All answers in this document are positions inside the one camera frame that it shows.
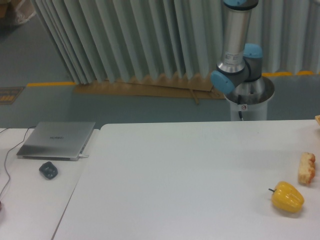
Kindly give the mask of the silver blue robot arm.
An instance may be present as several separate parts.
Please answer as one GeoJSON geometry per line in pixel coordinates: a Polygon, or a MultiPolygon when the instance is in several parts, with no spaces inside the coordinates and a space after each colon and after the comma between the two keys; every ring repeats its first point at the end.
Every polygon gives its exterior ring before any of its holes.
{"type": "Polygon", "coordinates": [[[222,53],[216,70],[210,75],[213,87],[229,94],[252,76],[252,68],[245,57],[245,44],[252,10],[257,0],[224,0],[225,9],[222,53]]]}

